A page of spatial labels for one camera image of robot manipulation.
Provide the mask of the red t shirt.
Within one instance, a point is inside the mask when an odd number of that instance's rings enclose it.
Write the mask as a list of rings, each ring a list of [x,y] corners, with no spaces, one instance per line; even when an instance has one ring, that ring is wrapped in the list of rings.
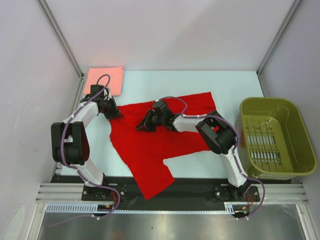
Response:
[[[165,159],[207,151],[199,133],[172,132],[159,126],[154,132],[137,131],[136,126],[152,108],[152,102],[119,107],[122,118],[110,120],[110,140],[130,169],[142,195],[149,200],[175,180]]]

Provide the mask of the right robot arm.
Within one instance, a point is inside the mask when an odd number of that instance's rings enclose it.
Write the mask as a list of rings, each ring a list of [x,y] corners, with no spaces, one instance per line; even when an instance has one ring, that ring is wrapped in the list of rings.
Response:
[[[249,177],[237,159],[240,135],[235,127],[226,121],[217,111],[203,115],[187,115],[184,111],[173,113],[163,99],[152,104],[136,126],[137,131],[154,132],[163,126],[171,132],[198,133],[213,153],[220,156],[228,173],[231,196],[242,201],[249,194]]]

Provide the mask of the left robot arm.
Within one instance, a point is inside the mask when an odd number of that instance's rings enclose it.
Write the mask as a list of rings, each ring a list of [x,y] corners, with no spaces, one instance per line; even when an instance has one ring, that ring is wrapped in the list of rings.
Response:
[[[90,158],[86,133],[87,126],[100,114],[107,120],[123,117],[109,88],[95,84],[90,87],[90,93],[80,101],[71,116],[51,125],[51,149],[55,162],[74,170],[85,185],[94,187],[93,194],[98,199],[105,200],[110,196],[111,188],[104,184],[104,173]]]

